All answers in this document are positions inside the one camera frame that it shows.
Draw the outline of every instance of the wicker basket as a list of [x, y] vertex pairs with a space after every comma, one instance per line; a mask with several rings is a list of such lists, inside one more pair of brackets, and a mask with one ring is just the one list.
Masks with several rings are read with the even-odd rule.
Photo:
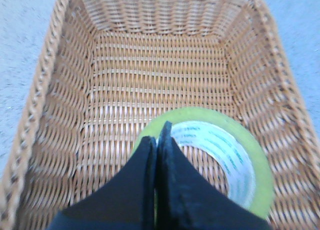
[[[220, 111], [274, 174], [274, 229], [320, 227], [319, 143], [262, 0], [57, 0], [0, 187], [1, 229], [44, 229], [171, 109]], [[219, 165], [184, 149], [224, 189]]]

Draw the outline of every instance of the white tape core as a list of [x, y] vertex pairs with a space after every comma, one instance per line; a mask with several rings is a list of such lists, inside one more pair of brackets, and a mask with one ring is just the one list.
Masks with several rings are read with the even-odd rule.
[[248, 209], [254, 198], [253, 164], [243, 146], [224, 129], [204, 121], [184, 121], [172, 126], [177, 144], [199, 148], [213, 157], [225, 172], [228, 197]]

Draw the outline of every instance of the concrete ground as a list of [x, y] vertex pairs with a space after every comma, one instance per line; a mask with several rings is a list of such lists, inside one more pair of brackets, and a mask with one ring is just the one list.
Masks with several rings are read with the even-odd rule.
[[[320, 135], [320, 0], [265, 0]], [[55, 0], [0, 0], [0, 175], [31, 85]]]

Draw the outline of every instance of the tape roll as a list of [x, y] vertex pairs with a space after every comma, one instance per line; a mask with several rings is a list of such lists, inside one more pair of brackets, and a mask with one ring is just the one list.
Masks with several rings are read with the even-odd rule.
[[257, 140], [232, 118], [206, 108], [184, 107], [168, 111], [151, 121], [139, 134], [156, 139], [166, 121], [177, 144], [201, 149], [222, 167], [228, 182], [228, 197], [266, 219], [273, 202], [273, 177]]

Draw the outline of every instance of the wicker weave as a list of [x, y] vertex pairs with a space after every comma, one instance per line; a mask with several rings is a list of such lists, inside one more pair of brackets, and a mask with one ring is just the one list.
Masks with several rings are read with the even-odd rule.
[[[239, 121], [274, 174], [274, 229], [320, 228], [319, 143], [262, 0], [57, 0], [0, 187], [1, 229], [44, 229], [171, 109]], [[184, 153], [226, 193], [219, 165]]]

